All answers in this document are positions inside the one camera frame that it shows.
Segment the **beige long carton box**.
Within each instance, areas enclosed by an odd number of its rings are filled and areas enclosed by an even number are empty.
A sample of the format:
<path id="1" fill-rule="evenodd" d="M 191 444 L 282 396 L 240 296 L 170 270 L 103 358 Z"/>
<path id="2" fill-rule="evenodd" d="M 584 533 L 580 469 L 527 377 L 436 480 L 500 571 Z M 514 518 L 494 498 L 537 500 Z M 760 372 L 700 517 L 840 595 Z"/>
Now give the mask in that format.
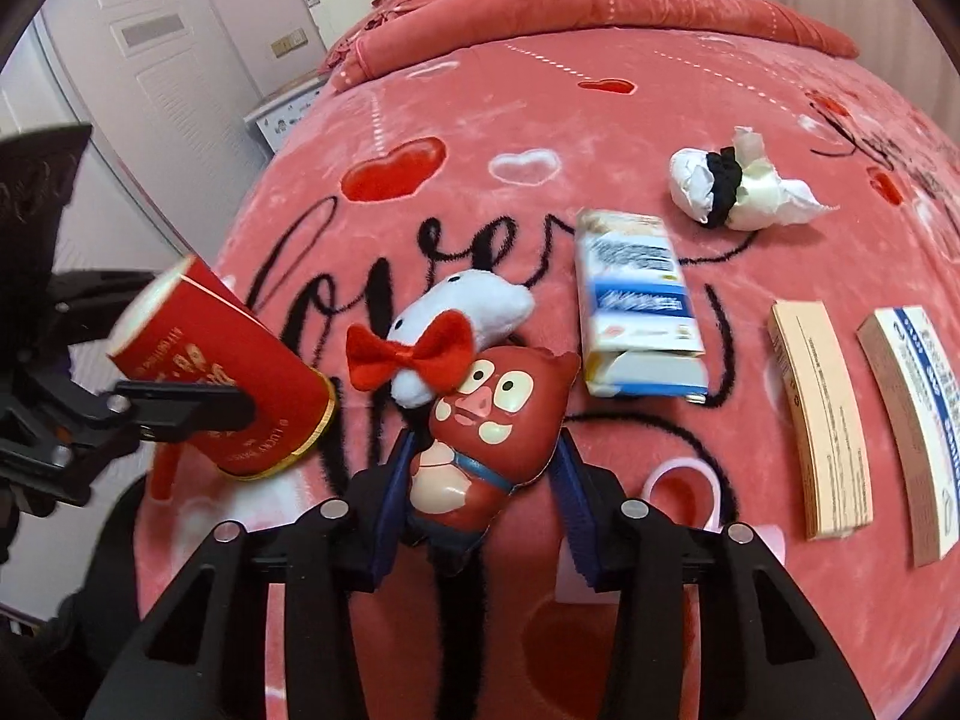
<path id="1" fill-rule="evenodd" d="M 805 536 L 846 538 L 874 522 L 874 498 L 859 406 L 827 307 L 776 301 L 768 333 L 796 431 Z"/>

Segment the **blue white medicine box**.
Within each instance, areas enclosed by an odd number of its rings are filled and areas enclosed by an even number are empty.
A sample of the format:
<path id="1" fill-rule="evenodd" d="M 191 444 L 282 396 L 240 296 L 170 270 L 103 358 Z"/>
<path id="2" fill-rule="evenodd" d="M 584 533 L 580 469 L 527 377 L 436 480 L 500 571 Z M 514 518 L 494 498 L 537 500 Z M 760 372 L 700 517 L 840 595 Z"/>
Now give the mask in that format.
<path id="1" fill-rule="evenodd" d="M 661 218 L 579 211 L 574 271 L 591 395 L 706 400 L 703 338 Z"/>

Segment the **white plush red bow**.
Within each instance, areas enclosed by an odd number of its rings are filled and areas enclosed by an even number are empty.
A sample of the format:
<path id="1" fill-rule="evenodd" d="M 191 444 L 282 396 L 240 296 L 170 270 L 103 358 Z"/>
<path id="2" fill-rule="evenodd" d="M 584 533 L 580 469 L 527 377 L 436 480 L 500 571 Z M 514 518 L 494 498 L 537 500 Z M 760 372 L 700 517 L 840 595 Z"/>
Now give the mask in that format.
<path id="1" fill-rule="evenodd" d="M 459 387 L 475 356 L 508 338 L 534 307 L 522 284 L 459 271 L 400 312 L 384 338 L 358 323 L 348 328 L 348 379 L 358 392 L 387 387 L 398 406 L 420 408 Z"/>

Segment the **white nightstand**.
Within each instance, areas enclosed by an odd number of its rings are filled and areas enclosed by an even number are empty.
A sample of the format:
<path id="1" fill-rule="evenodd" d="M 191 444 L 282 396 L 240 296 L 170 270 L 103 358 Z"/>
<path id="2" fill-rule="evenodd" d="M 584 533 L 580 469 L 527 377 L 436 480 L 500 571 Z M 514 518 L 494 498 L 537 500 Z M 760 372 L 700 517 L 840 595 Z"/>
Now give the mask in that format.
<path id="1" fill-rule="evenodd" d="M 327 73 L 309 71 L 267 94 L 242 117 L 247 130 L 259 138 L 270 153 L 277 153 L 313 105 L 327 78 Z"/>

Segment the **crumpled tissue black band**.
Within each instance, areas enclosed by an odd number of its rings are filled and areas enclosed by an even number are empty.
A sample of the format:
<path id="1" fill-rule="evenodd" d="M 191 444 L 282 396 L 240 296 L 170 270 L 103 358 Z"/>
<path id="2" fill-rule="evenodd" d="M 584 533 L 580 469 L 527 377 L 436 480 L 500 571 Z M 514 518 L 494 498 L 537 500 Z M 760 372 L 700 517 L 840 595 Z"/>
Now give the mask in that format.
<path id="1" fill-rule="evenodd" d="M 835 211 L 799 179 L 782 177 L 766 154 L 763 137 L 737 125 L 719 151 L 682 148 L 669 160 L 674 205 L 706 229 L 754 232 L 771 226 L 811 224 Z"/>

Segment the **red paper cup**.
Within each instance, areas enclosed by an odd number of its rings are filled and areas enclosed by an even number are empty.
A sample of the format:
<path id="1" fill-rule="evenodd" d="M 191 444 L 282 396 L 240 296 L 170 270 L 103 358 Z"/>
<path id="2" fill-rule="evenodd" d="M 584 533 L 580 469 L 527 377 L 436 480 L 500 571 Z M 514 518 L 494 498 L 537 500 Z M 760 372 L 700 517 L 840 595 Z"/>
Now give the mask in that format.
<path id="1" fill-rule="evenodd" d="M 265 478 L 293 465 L 335 413 L 331 381 L 286 348 L 195 255 L 160 273 L 122 312 L 107 355 L 132 380 L 228 385 L 249 395 L 256 407 L 249 426 L 192 437 L 235 478 Z"/>

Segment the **wall power outlet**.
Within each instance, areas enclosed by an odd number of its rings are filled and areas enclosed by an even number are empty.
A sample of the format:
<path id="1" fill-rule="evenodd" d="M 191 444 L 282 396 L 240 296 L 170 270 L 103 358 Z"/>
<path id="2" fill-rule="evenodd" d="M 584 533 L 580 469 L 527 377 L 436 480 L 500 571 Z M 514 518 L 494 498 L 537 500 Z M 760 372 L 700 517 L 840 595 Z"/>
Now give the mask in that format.
<path id="1" fill-rule="evenodd" d="M 281 59 L 285 55 L 295 52 L 295 50 L 301 49 L 309 43 L 308 34 L 302 28 L 295 29 L 295 31 L 287 32 L 283 36 L 275 39 L 275 41 L 270 44 L 270 50 L 274 54 L 275 59 Z"/>

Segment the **red pig squeeze toy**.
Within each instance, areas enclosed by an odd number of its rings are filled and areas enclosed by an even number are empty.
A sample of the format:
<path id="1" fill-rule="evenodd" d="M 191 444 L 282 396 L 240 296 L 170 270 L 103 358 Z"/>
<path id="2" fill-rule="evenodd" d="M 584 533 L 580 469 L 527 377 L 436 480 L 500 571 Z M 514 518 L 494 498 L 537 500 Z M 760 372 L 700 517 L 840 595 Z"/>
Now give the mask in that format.
<path id="1" fill-rule="evenodd" d="M 409 520 L 427 541 L 466 553 L 519 489 L 545 473 L 581 358 L 492 346 L 434 402 L 431 444 L 410 461 Z"/>

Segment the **folded red quilt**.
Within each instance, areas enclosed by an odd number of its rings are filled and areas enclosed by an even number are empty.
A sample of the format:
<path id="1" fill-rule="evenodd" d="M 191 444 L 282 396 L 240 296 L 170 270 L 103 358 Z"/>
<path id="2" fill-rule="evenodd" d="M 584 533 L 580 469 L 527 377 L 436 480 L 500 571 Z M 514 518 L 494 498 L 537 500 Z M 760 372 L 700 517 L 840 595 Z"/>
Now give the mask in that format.
<path id="1" fill-rule="evenodd" d="M 597 28 L 711 31 L 855 59 L 844 32 L 771 0 L 373 0 L 320 70 L 337 91 L 462 47 Z"/>

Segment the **pink plastic clip holder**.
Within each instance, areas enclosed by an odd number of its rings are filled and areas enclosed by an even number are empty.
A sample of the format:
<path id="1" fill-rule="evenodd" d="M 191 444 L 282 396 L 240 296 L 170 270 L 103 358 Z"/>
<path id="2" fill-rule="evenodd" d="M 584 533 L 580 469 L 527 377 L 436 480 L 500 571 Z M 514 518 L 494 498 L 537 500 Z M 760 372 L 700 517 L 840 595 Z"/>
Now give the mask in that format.
<path id="1" fill-rule="evenodd" d="M 652 502 L 675 523 L 718 533 L 719 478 L 706 461 L 699 458 L 672 458 L 656 466 L 643 484 L 638 497 Z M 556 564 L 556 603 L 562 605 L 617 605 L 619 592 L 597 593 L 574 566 L 568 539 L 563 538 Z"/>

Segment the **white wardrobe door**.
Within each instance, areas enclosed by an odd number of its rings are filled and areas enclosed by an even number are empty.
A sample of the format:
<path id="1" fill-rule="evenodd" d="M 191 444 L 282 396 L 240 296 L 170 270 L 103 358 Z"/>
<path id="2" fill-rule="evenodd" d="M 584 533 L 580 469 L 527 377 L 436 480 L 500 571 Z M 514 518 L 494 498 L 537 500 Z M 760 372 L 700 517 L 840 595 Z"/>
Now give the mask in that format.
<path id="1" fill-rule="evenodd" d="M 57 265 L 213 260 L 267 163 L 259 92 L 210 0 L 46 0 L 2 71 L 2 130 L 88 122 Z"/>

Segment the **white blue long box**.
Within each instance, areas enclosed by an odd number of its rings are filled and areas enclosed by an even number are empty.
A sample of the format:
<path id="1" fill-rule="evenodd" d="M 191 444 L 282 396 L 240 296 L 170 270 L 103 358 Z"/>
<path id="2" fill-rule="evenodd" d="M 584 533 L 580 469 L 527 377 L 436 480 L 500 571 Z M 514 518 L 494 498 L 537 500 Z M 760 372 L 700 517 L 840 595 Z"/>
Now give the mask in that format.
<path id="1" fill-rule="evenodd" d="M 895 437 L 913 562 L 929 566 L 958 544 L 958 379 L 921 305 L 874 310 L 857 341 Z"/>

